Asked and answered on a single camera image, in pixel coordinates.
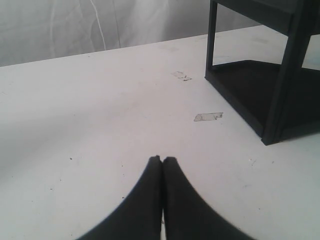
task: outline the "white tabletop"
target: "white tabletop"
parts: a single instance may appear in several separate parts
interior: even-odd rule
[[[215,62],[279,63],[285,44],[264,26],[220,32]],[[264,146],[204,79],[206,48],[203,35],[1,67],[0,239],[81,236],[157,154],[177,157],[200,195],[252,237],[319,239],[320,134]],[[223,115],[194,121],[205,113]]]

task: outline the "black object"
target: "black object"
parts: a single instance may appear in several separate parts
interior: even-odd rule
[[[167,240],[252,240],[198,195],[174,157],[163,161],[163,197]]]
[[[133,190],[103,222],[78,240],[159,240],[162,162],[151,157]]]
[[[288,36],[282,64],[213,65],[217,4]],[[302,68],[312,35],[320,34],[319,0],[210,0],[205,78],[265,145],[320,130],[320,71]]]

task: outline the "white backdrop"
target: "white backdrop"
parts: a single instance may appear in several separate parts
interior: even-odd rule
[[[0,0],[0,66],[205,34],[209,0]],[[256,25],[227,8],[217,31]]]

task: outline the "black frame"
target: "black frame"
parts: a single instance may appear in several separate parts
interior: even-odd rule
[[[213,65],[218,3],[286,34],[282,64],[246,60]],[[269,6],[254,0],[210,0],[205,78],[265,145],[320,130],[320,71],[302,68],[311,36],[320,33],[319,6],[319,0],[299,0],[293,13],[281,15],[278,9],[270,14]],[[288,26],[283,21],[277,25],[275,16]]]

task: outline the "white wall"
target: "white wall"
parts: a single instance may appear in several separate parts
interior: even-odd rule
[[[209,0],[0,0],[0,66],[205,34],[209,4]],[[218,32],[255,24],[219,6]]]

